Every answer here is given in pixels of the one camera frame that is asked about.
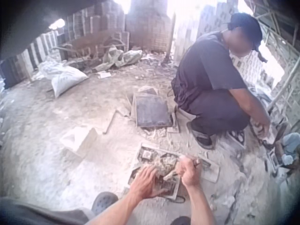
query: plastic bag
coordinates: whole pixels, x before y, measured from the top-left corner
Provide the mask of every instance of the plastic bag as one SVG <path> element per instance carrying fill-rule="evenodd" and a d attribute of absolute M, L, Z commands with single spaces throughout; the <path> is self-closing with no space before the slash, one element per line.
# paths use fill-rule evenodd
<path fill-rule="evenodd" d="M 41 63 L 38 69 L 47 79 L 51 80 L 56 98 L 69 88 L 88 78 L 80 70 L 69 66 L 64 67 L 62 63 L 58 63 L 51 58 Z"/>
<path fill-rule="evenodd" d="M 138 62 L 138 60 L 142 58 L 142 54 L 142 50 L 130 50 L 124 53 L 122 50 L 119 50 L 116 46 L 112 45 L 103 56 L 103 63 L 95 67 L 95 69 L 100 72 L 109 69 L 114 64 L 116 67 L 131 65 Z"/>

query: forearm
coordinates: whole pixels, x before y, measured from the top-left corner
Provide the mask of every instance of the forearm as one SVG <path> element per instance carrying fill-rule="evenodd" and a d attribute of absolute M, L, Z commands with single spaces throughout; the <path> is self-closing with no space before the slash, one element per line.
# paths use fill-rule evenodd
<path fill-rule="evenodd" d="M 282 148 L 281 142 L 277 141 L 275 143 L 275 148 L 277 149 L 278 153 L 280 154 L 280 156 L 283 156 L 285 154 L 285 151 Z"/>
<path fill-rule="evenodd" d="M 191 225 L 213 225 L 214 217 L 200 186 L 187 187 L 191 199 Z"/>
<path fill-rule="evenodd" d="M 87 225 L 125 225 L 140 201 L 128 194 L 103 213 L 92 219 Z"/>
<path fill-rule="evenodd" d="M 270 124 L 270 117 L 267 111 L 264 109 L 262 103 L 255 97 L 252 96 L 251 107 L 245 109 L 245 112 L 254 119 L 254 121 L 260 124 Z"/>

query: dark pants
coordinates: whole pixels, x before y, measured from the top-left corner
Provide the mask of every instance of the dark pants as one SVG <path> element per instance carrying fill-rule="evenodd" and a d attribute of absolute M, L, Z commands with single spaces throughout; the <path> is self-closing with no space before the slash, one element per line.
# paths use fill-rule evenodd
<path fill-rule="evenodd" d="M 204 91 L 183 110 L 197 116 L 192 129 L 207 135 L 243 130 L 250 120 L 228 90 Z"/>
<path fill-rule="evenodd" d="M 88 209 L 50 211 L 10 198 L 0 199 L 0 219 L 4 225 L 83 225 L 95 214 Z M 190 218 L 179 217 L 171 225 L 190 225 Z"/>

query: black t-shirt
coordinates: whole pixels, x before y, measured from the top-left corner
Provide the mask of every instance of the black t-shirt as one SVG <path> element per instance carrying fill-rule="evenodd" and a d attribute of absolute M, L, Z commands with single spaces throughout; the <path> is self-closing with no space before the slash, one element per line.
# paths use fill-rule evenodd
<path fill-rule="evenodd" d="M 188 109 L 202 91 L 247 88 L 234 67 L 221 32 L 202 35 L 188 49 L 172 80 L 175 101 Z"/>

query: black cap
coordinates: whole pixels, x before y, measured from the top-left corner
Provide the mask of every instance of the black cap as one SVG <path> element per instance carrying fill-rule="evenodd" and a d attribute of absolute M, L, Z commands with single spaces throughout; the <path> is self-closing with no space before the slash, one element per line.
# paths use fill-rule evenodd
<path fill-rule="evenodd" d="M 258 47 L 263 39 L 261 27 L 254 17 L 246 13 L 235 13 L 231 16 L 228 29 L 241 27 L 248 39 L 253 42 L 253 50 L 258 52 Z"/>

